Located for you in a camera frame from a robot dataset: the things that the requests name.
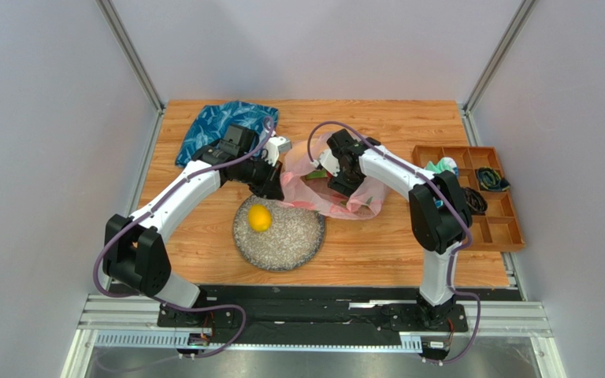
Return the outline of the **yellow fake lemon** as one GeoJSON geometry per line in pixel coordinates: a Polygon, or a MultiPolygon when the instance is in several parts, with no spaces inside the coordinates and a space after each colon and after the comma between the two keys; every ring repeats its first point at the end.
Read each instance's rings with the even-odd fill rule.
{"type": "Polygon", "coordinates": [[[264,205],[254,204],[247,211],[247,223],[255,232],[266,232],[272,224],[271,213],[264,205]]]}

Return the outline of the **pink plastic bag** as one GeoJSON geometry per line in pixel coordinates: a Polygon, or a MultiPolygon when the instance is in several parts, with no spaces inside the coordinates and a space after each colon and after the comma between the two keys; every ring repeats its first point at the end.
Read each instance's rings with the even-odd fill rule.
{"type": "Polygon", "coordinates": [[[284,156],[280,175],[284,204],[334,219],[363,221],[379,214],[391,191],[385,184],[368,177],[352,195],[342,195],[328,187],[327,176],[320,178],[319,174],[310,163],[306,142],[293,143],[284,156]]]}

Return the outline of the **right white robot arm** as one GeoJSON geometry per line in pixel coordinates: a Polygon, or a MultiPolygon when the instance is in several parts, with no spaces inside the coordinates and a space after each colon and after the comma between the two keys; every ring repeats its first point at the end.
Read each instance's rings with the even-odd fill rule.
{"type": "Polygon", "coordinates": [[[346,129],[333,133],[327,144],[319,163],[331,176],[331,189],[357,196],[368,180],[376,180],[408,201],[412,232],[425,250],[414,316],[427,328],[445,322],[458,294],[455,257],[473,242],[472,214],[456,174],[421,169],[346,129]]]}

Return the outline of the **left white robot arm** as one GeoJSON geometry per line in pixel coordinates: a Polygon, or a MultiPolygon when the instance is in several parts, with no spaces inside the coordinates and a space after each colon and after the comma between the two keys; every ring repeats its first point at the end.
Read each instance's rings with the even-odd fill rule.
{"type": "Polygon", "coordinates": [[[276,134],[271,117],[262,132],[232,124],[224,136],[199,147],[165,190],[131,215],[112,216],[94,270],[174,309],[192,310],[200,288],[176,274],[166,243],[206,197],[226,182],[248,186],[268,200],[284,200],[279,156],[291,141],[276,134]]]}

